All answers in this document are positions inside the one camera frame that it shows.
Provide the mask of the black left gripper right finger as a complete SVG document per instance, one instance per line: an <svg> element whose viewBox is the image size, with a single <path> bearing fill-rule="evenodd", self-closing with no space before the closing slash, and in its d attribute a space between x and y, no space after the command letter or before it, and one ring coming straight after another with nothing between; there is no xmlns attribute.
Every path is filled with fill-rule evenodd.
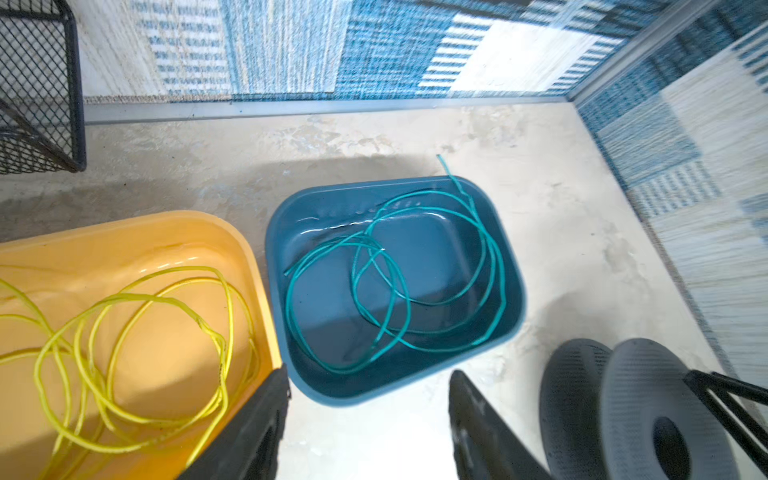
<svg viewBox="0 0 768 480"><path fill-rule="evenodd" d="M449 381L449 418L460 479L548 479L550 474L514 435L461 370Z"/></svg>

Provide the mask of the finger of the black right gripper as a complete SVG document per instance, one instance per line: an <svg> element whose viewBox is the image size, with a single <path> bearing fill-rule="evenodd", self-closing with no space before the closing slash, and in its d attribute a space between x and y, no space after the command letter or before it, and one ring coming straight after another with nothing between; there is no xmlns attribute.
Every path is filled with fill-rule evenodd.
<svg viewBox="0 0 768 480"><path fill-rule="evenodd" d="M683 382L750 459L767 458L767 429L741 404L767 405L765 388L717 372L690 370Z"/></svg>

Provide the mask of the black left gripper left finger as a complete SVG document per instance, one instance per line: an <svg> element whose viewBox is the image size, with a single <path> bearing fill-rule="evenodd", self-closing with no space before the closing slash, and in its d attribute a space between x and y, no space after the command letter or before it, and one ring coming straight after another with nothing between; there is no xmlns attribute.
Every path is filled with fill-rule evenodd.
<svg viewBox="0 0 768 480"><path fill-rule="evenodd" d="M278 469L291 391L286 367L274 370L181 479L272 480Z"/></svg>

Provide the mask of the dark grey perforated spool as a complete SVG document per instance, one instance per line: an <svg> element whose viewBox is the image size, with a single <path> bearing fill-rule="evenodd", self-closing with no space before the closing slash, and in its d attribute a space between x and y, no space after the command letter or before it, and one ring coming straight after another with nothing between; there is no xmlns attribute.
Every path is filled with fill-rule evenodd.
<svg viewBox="0 0 768 480"><path fill-rule="evenodd" d="M736 479L725 429L684 378L686 365L644 338L615 348L577 338L541 383L543 447L555 479Z"/></svg>

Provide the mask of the yellow plastic bin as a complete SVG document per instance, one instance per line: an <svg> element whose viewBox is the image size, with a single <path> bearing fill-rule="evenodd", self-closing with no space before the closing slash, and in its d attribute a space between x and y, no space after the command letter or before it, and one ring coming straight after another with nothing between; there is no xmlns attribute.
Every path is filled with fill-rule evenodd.
<svg viewBox="0 0 768 480"><path fill-rule="evenodd" d="M281 364L254 254L218 217L1 246L5 479L173 479Z"/></svg>

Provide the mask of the teal plastic bin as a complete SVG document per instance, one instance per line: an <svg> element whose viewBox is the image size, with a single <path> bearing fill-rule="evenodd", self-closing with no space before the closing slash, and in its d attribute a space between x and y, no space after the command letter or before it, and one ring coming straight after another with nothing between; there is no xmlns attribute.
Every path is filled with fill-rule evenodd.
<svg viewBox="0 0 768 480"><path fill-rule="evenodd" d="M511 339L526 292L490 197L453 176L302 190L266 234L290 378L350 406Z"/></svg>

